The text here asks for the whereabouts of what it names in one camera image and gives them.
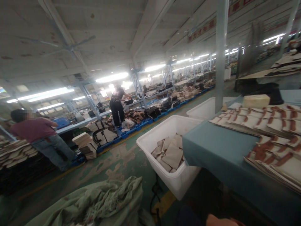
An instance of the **black pants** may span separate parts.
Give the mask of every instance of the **black pants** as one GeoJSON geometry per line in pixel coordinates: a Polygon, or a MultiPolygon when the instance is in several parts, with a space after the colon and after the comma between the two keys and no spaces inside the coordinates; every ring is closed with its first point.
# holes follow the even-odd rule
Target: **black pants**
{"type": "Polygon", "coordinates": [[[123,111],[123,106],[120,102],[120,99],[112,98],[110,100],[110,107],[111,107],[113,121],[114,121],[115,126],[120,126],[119,116],[120,116],[121,122],[124,121],[124,111],[123,111]]]}

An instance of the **jeans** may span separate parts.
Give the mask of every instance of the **jeans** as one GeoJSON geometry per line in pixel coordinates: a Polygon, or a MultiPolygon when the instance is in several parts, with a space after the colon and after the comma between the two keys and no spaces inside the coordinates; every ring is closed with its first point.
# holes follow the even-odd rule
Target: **jeans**
{"type": "Polygon", "coordinates": [[[31,144],[44,156],[56,165],[61,171],[65,171],[70,166],[70,161],[74,159],[75,153],[68,145],[63,141],[59,135],[45,137],[31,144]],[[56,152],[55,148],[59,149],[69,161],[64,161],[62,157],[56,152]]]}
{"type": "Polygon", "coordinates": [[[111,111],[112,111],[114,125],[116,127],[118,127],[118,126],[120,126],[119,116],[120,116],[121,122],[123,122],[124,118],[125,118],[123,106],[120,102],[120,99],[113,97],[110,101],[110,107],[111,107],[111,111]]]}

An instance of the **ceiling fan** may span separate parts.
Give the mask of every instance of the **ceiling fan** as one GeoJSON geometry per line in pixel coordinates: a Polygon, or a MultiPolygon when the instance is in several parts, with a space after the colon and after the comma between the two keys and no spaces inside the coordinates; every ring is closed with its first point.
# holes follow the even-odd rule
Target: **ceiling fan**
{"type": "Polygon", "coordinates": [[[45,41],[41,41],[41,40],[37,40],[37,39],[32,39],[32,38],[27,38],[27,37],[22,37],[22,36],[18,36],[18,38],[24,39],[24,40],[28,40],[28,41],[30,41],[32,43],[41,43],[41,44],[47,44],[47,45],[51,45],[51,46],[55,46],[55,47],[60,47],[59,50],[56,50],[56,51],[53,51],[53,52],[50,52],[50,53],[46,53],[46,54],[44,54],[44,56],[53,55],[53,54],[56,54],[56,53],[59,53],[59,52],[62,52],[62,51],[68,51],[71,54],[73,60],[76,60],[76,56],[74,54],[74,51],[91,53],[90,51],[80,50],[80,49],[77,49],[76,47],[79,46],[79,45],[81,45],[81,44],[84,44],[84,43],[86,43],[88,41],[91,41],[92,39],[95,39],[96,36],[95,35],[91,36],[91,37],[86,38],[86,39],[84,39],[84,40],[82,40],[82,41],[80,41],[78,43],[73,44],[73,45],[67,45],[67,44],[65,44],[65,45],[56,45],[56,44],[53,44],[53,43],[50,43],[50,42],[45,42],[45,41]]]}

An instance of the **black shirt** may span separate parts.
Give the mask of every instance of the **black shirt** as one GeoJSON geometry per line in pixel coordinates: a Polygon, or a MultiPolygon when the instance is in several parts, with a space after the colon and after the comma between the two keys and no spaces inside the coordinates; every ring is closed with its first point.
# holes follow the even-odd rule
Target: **black shirt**
{"type": "Polygon", "coordinates": [[[111,96],[111,99],[112,98],[119,98],[119,99],[122,99],[123,95],[125,94],[123,88],[121,86],[119,87],[116,87],[115,88],[115,91],[113,92],[112,96],[111,96]]]}

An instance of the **hair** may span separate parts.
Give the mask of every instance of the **hair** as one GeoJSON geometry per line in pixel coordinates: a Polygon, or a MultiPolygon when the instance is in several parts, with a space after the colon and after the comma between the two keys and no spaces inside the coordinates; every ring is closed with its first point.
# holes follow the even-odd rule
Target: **hair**
{"type": "Polygon", "coordinates": [[[10,113],[10,117],[12,118],[12,120],[14,120],[16,123],[18,123],[18,122],[22,122],[26,119],[27,113],[28,113],[27,110],[16,109],[10,113]]]}

